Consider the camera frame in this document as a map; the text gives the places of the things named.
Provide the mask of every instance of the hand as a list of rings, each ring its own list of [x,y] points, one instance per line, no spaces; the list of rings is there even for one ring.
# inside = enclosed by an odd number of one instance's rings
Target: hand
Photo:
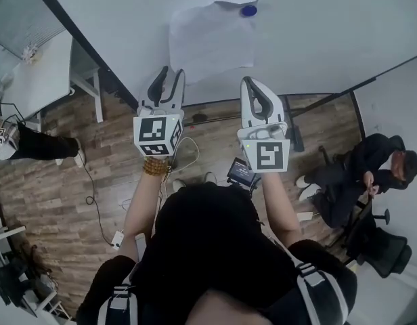
[[[372,184],[374,183],[374,175],[371,171],[366,171],[364,174],[364,183],[368,191],[371,191]]]
[[[370,190],[369,190],[369,194],[370,194],[370,196],[372,197],[372,198],[374,198],[375,197],[375,195],[377,195],[377,193],[378,193],[378,189],[379,189],[380,187],[379,186],[373,186]]]

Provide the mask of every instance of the blue round object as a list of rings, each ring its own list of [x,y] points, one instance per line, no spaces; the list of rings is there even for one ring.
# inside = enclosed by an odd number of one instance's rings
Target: blue round object
[[[257,7],[254,5],[247,5],[242,8],[242,15],[244,17],[252,17],[257,14]]]

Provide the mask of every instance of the black jacket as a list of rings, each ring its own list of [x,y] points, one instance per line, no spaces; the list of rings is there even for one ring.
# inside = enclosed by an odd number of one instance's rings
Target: black jacket
[[[399,136],[387,138],[381,133],[375,133],[365,138],[351,153],[350,167],[354,179],[363,181],[364,173],[371,171],[374,185],[380,187],[378,193],[390,188],[406,189],[408,183],[395,178],[390,170],[379,170],[396,150],[405,150],[403,139]]]

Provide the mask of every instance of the white shoe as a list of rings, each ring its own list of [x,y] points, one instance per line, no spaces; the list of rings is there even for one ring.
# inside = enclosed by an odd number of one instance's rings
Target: white shoe
[[[204,183],[207,183],[208,181],[217,184],[217,179],[213,172],[207,172],[204,176]]]
[[[304,201],[307,198],[311,198],[312,196],[319,193],[321,188],[317,184],[311,184],[308,188],[302,191],[301,195],[299,196],[299,201]]]
[[[180,179],[175,179],[173,181],[173,190],[174,192],[178,192],[180,189],[186,187],[186,183]]]
[[[306,188],[310,185],[310,183],[305,182],[305,176],[301,176],[296,180],[296,187],[298,188]]]
[[[73,159],[76,165],[81,169],[85,165],[85,153],[82,150],[81,142],[77,138],[75,140],[76,142],[78,142],[79,149],[78,149],[78,155],[76,155]]]

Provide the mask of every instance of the shoe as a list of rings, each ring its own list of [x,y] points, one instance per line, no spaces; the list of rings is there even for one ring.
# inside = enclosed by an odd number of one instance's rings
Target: shoe
[[[213,172],[207,172],[204,176],[204,183],[207,183],[208,181],[217,184],[217,179]]]
[[[173,190],[174,192],[178,192],[180,189],[186,187],[186,183],[180,179],[175,179],[173,181]]]
[[[310,183],[305,182],[305,176],[301,176],[296,180],[296,187],[298,188],[306,188],[310,185]]]
[[[299,201],[304,201],[307,198],[311,198],[312,196],[319,193],[321,188],[317,184],[311,184],[308,188],[302,191],[301,195],[299,196]]]
[[[73,159],[76,165],[81,169],[85,165],[85,153],[82,150],[81,142],[77,138],[75,140],[76,142],[78,142],[79,149],[78,149],[78,155],[76,155]]]

